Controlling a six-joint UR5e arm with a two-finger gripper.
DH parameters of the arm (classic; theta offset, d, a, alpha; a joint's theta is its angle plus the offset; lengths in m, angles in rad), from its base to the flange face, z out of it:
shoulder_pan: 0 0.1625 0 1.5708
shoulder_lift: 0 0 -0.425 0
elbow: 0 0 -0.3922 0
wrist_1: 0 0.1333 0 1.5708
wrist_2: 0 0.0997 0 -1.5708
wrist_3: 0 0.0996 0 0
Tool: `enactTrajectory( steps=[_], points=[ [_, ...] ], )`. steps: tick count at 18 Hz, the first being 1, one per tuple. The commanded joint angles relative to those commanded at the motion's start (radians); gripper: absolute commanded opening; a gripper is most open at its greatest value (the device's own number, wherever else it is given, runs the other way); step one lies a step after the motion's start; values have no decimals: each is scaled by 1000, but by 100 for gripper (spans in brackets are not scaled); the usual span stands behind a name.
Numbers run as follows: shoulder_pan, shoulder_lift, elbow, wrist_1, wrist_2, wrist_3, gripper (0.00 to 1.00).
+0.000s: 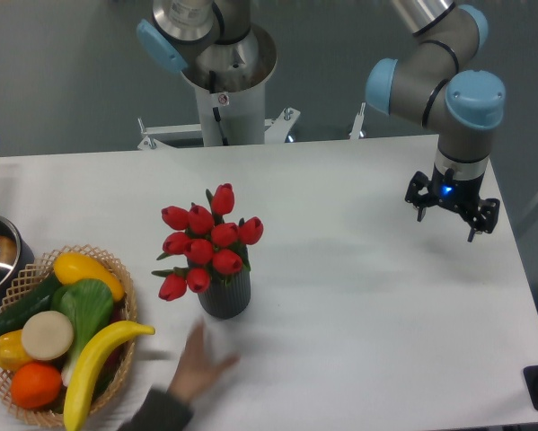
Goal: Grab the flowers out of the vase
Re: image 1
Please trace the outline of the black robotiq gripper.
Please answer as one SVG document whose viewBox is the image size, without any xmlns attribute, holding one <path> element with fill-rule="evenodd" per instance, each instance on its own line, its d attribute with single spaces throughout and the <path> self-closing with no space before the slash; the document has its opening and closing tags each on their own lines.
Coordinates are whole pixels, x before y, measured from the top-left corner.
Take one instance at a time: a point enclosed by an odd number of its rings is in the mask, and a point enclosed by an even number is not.
<svg viewBox="0 0 538 431">
<path fill-rule="evenodd" d="M 484 175 L 471 180 L 445 181 L 445 175 L 433 168 L 431 180 L 423 172 L 416 172 L 410 180 L 405 201 L 417 211 L 421 222 L 430 207 L 438 206 L 455 212 L 470 226 L 467 242 L 477 234 L 492 233 L 498 223 L 500 200 L 480 198 Z"/>
</svg>

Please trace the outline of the grey sleeved forearm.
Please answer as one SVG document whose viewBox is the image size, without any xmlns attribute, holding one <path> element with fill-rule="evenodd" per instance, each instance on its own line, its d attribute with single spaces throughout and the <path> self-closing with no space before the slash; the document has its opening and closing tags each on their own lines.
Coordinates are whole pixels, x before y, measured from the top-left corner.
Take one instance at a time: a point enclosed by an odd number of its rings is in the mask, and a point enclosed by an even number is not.
<svg viewBox="0 0 538 431">
<path fill-rule="evenodd" d="M 118 431 L 176 431 L 183 430 L 193 418 L 188 404 L 169 392 L 152 388 L 140 409 L 124 421 Z"/>
</svg>

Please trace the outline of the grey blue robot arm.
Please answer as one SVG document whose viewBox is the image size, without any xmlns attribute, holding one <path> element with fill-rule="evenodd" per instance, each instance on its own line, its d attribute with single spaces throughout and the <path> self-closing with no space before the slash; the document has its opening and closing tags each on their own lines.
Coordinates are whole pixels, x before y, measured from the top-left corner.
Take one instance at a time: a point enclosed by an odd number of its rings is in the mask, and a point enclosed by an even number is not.
<svg viewBox="0 0 538 431">
<path fill-rule="evenodd" d="M 417 41 L 406 60 L 380 60 L 366 80 L 366 106 L 437 133 L 431 175 L 417 172 L 405 199 L 420 214 L 441 207 L 471 234 L 491 233 L 500 210 L 481 184 L 506 89 L 467 63 L 488 37 L 485 16 L 453 1 L 397 1 L 394 9 Z M 207 146 L 265 144 L 265 85 L 277 64 L 274 40 L 251 21 L 247 1 L 156 1 L 137 38 L 161 68 L 194 89 Z"/>
</svg>

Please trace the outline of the person's hand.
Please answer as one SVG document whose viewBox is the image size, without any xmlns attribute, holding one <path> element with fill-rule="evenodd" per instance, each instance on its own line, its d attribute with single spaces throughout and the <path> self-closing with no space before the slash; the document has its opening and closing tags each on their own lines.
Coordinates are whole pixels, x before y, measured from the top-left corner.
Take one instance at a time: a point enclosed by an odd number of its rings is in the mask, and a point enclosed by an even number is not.
<svg viewBox="0 0 538 431">
<path fill-rule="evenodd" d="M 190 405 L 205 391 L 212 388 L 221 376 L 235 366 L 240 356 L 231 354 L 215 362 L 206 351 L 206 324 L 200 320 L 186 339 L 168 392 L 186 405 Z"/>
</svg>

